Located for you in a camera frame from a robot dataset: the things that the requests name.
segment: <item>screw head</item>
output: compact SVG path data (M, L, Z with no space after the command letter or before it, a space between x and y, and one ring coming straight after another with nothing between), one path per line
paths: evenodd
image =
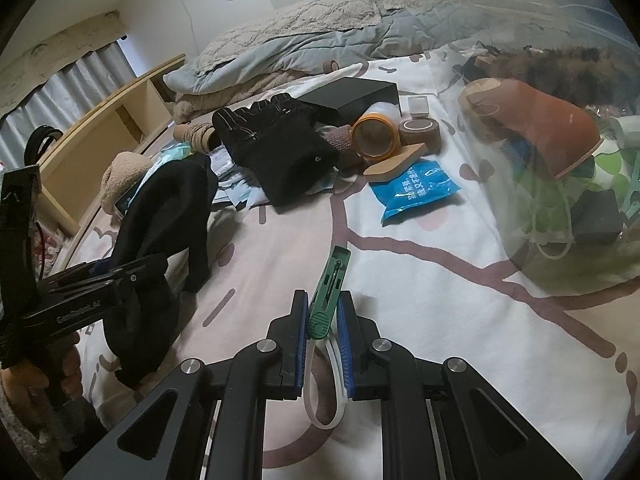
M260 352L273 352L277 345L273 339L262 339L255 346Z
M459 357L452 357L447 361L447 368L456 373L464 372L466 370L466 361Z
M200 361L197 359L185 359L180 364L180 370L186 374L193 374L200 370Z
M389 339L380 338L371 343L371 346L373 346L373 349L378 352L386 352L391 348L391 341L389 341Z

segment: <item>wooden bed frame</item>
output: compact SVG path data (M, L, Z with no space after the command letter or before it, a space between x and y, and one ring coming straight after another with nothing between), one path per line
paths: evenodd
M42 193L38 213L70 236L100 207L102 174L120 152L142 152L172 120L161 93L162 75L184 64L176 56L114 92L76 124L40 159Z

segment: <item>blue ice pack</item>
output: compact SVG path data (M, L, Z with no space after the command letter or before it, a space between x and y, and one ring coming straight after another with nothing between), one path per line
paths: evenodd
M435 160L416 162L395 179L370 186L386 208L381 223L402 211L435 202L460 189Z

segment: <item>curtain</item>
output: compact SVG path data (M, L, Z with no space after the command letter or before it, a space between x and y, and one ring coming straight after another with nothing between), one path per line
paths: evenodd
M49 124L64 132L135 76L117 43L65 66L0 119L0 162L6 170L20 168L27 139L38 126Z

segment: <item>black strap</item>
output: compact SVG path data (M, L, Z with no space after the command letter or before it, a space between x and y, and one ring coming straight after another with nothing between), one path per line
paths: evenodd
M49 146L59 140L60 137L62 137L62 132L53 126L46 124L38 126L27 140L27 145L24 149L24 165L37 164L44 152L49 149Z

